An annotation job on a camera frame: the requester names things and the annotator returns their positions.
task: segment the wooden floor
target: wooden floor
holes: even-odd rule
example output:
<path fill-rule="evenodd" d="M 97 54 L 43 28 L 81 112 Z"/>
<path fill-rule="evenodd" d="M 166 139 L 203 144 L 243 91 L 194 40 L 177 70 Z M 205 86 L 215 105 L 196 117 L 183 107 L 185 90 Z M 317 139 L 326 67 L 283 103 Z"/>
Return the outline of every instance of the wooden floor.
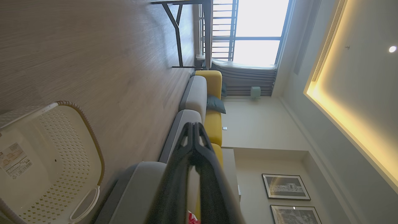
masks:
<path fill-rule="evenodd" d="M 158 160 L 191 72 L 171 68 L 178 65 L 174 27 L 149 2 L 0 2 L 0 114 L 57 100 L 85 111 L 105 160 L 95 210 L 123 170 Z M 180 29 L 184 65 L 193 65 L 191 6 L 183 7 Z"/>

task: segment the white plastic basket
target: white plastic basket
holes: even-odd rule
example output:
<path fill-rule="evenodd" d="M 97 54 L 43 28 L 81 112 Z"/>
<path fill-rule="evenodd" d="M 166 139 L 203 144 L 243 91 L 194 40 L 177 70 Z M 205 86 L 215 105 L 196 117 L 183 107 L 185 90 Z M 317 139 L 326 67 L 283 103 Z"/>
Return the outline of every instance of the white plastic basket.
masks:
<path fill-rule="evenodd" d="M 94 207 L 103 159 L 84 113 L 58 101 L 0 115 L 0 210 L 16 224 L 67 224 Z"/>

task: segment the ceiling light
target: ceiling light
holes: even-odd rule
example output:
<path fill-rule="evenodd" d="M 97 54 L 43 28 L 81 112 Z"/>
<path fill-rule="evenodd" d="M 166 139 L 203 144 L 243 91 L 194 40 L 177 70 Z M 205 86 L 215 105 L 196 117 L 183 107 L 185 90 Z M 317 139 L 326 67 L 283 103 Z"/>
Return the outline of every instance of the ceiling light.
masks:
<path fill-rule="evenodd" d="M 391 46 L 389 49 L 388 49 L 388 51 L 390 52 L 390 53 L 393 53 L 393 52 L 395 52 L 397 50 L 397 46 Z"/>

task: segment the black and white photograph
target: black and white photograph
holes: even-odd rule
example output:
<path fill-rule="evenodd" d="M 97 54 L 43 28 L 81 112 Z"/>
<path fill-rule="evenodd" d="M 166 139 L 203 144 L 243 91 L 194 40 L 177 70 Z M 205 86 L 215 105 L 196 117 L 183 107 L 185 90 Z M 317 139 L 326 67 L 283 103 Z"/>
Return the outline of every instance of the black and white photograph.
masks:
<path fill-rule="evenodd" d="M 271 205 L 275 224 L 321 224 L 315 207 Z"/>
<path fill-rule="evenodd" d="M 311 200 L 300 176 L 262 174 L 268 198 Z"/>

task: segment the gray curtain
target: gray curtain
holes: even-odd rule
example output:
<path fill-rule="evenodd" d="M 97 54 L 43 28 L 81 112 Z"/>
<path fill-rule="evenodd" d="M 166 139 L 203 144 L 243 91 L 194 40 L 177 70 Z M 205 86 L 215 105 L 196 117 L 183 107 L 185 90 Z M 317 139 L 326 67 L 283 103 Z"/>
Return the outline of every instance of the gray curtain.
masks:
<path fill-rule="evenodd" d="M 211 70 L 220 71 L 222 82 L 227 86 L 228 95 L 250 96 L 250 88 L 259 86 L 262 96 L 271 96 L 276 79 L 276 67 L 237 67 L 214 62 Z"/>

